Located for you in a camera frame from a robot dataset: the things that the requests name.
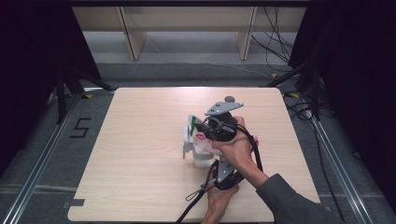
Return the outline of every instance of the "tripod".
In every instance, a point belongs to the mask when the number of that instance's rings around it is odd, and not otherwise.
[[[309,85],[311,85],[311,109],[313,116],[315,116],[317,120],[320,120],[318,112],[319,69],[323,67],[323,64],[328,59],[329,55],[331,55],[332,46],[338,38],[341,24],[343,24],[342,9],[339,7],[335,9],[331,13],[330,18],[327,19],[325,25],[322,27],[319,33],[318,40],[316,41],[309,55],[306,57],[305,61],[282,77],[261,87],[275,87],[289,78],[300,74],[300,77],[296,83],[296,89],[297,91],[304,91]]]

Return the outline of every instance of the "gray floor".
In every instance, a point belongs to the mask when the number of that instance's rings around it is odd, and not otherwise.
[[[123,34],[86,33],[85,36],[103,80],[116,87],[257,87],[268,83],[270,80],[266,77],[273,73],[282,74],[266,64],[265,50],[254,42],[251,43],[247,61],[240,61],[232,33],[148,33],[148,41],[137,62],[130,60]],[[262,43],[267,41],[264,34],[255,36]],[[284,36],[292,42],[295,34]],[[268,54],[268,63],[277,69],[289,69],[273,54]],[[282,84],[280,88],[291,90],[296,78]],[[112,94],[95,94],[91,99],[78,100],[19,223],[70,223],[67,219],[68,203],[74,197],[111,99]],[[295,104],[297,100],[298,98],[292,97],[285,99],[288,105]],[[323,109],[321,112],[324,115],[332,114],[330,109]],[[364,164],[352,156],[353,146],[337,119],[324,115],[321,116],[321,124],[363,198],[373,222],[396,223],[394,213]],[[90,119],[80,123],[80,126],[89,128],[86,136],[70,138],[71,135],[82,134],[83,131],[75,130],[76,123],[81,118]],[[35,166],[35,161],[55,128],[56,120],[57,105],[56,101],[52,101],[37,123],[35,132],[25,143],[26,148],[18,153],[1,177],[0,219],[4,218]],[[293,118],[292,123],[322,204],[339,216],[329,187],[319,169],[318,147],[311,124],[297,118]],[[358,223],[329,162],[326,158],[323,161],[346,223]]]

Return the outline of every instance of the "black strap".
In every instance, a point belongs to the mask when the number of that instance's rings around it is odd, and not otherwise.
[[[256,164],[259,167],[259,169],[262,171],[262,159],[260,158],[259,147],[257,146],[256,141],[254,141],[254,137],[252,135],[250,135],[250,133],[248,132],[248,130],[244,126],[242,126],[240,124],[238,124],[237,129],[247,136],[248,141],[252,145],[254,156],[256,157]],[[201,186],[201,189],[198,190],[197,197],[194,199],[194,201],[192,201],[189,204],[189,206],[187,206],[186,210],[184,210],[183,214],[176,221],[176,224],[179,224],[179,223],[181,223],[181,221],[183,221],[184,217],[190,212],[190,210],[201,200],[201,198],[207,192],[207,185],[209,183],[210,175],[212,174],[213,169],[214,169],[215,166],[219,167],[219,161],[213,162],[213,164],[210,166],[209,172],[207,173],[206,182]]]

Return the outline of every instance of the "wrist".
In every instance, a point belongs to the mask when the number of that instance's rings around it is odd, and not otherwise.
[[[255,189],[259,188],[268,179],[268,175],[263,173],[253,161],[240,163],[236,170],[239,171]]]

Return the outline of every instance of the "tripod leg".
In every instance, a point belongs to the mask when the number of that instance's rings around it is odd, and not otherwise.
[[[312,113],[317,120],[320,120],[318,105],[318,79],[318,69],[314,67],[312,73]]]
[[[88,74],[82,72],[81,70],[77,69],[76,67],[70,67],[69,69],[70,69],[73,73],[76,73],[76,74],[78,74],[79,76],[81,76],[81,77],[83,77],[83,78],[89,80],[91,83],[95,84],[96,86],[102,87],[104,90],[107,90],[107,91],[115,91],[115,90],[117,89],[117,88],[114,88],[114,87],[112,87],[112,86],[106,84],[105,82],[103,82],[103,81],[101,81],[101,80],[99,80],[99,79],[96,79],[96,78],[94,78],[94,77],[91,77],[90,75],[88,75]]]
[[[293,68],[293,70],[289,71],[287,74],[283,75],[282,77],[270,82],[269,84],[267,84],[266,86],[260,86],[260,87],[275,87],[277,85],[279,85],[280,83],[288,80],[291,77],[294,77],[295,75],[301,73],[305,68],[305,64],[302,63],[300,65],[298,65],[297,67]]]
[[[66,102],[64,99],[64,81],[63,81],[63,71],[59,70],[57,73],[56,80],[56,91],[58,94],[58,121],[57,123],[61,123],[62,119],[64,119],[64,115],[66,113]]]

